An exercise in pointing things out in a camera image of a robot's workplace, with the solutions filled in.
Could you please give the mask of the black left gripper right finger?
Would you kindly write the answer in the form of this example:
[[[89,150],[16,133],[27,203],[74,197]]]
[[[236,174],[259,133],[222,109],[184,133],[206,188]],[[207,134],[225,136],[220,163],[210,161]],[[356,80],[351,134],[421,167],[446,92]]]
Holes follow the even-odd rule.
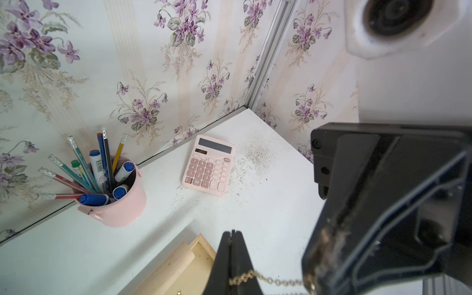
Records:
[[[241,277],[243,274],[249,274],[253,270],[253,264],[240,231],[232,231],[232,278]],[[248,278],[238,285],[232,286],[233,295],[262,295],[262,289],[259,286],[256,277]]]

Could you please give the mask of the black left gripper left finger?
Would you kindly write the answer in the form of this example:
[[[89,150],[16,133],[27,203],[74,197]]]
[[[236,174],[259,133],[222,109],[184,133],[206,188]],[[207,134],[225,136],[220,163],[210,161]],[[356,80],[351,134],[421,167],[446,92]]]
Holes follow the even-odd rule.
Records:
[[[203,295],[231,295],[232,232],[224,232]]]

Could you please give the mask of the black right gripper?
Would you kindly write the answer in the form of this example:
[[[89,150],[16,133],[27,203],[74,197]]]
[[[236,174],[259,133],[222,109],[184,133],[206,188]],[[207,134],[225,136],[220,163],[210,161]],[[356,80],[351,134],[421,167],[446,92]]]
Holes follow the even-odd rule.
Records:
[[[310,134],[326,199],[302,258],[311,295],[446,274],[472,282],[472,128],[331,122]]]

